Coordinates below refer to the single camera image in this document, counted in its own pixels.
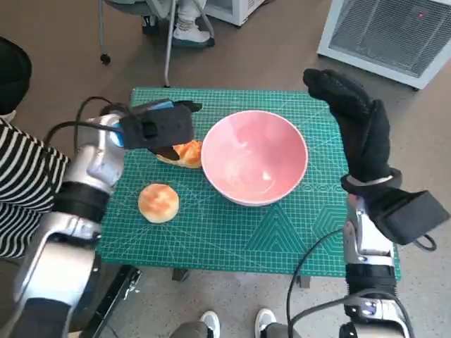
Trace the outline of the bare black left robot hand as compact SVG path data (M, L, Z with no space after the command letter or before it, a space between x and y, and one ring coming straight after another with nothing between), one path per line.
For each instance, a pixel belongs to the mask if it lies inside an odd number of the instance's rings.
M133 112L140 123L139 145L155 155L177 161L180 156L173 147L193 139L192 114L202 108L203 104L195 101L169 99L134 107Z

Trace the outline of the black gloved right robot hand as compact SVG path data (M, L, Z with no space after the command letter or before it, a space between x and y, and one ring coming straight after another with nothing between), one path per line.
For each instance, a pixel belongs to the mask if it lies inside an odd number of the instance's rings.
M350 176L359 182L389 177L390 123L383 102L334 70L308 68L303 81L312 98L328 104L339 126Z

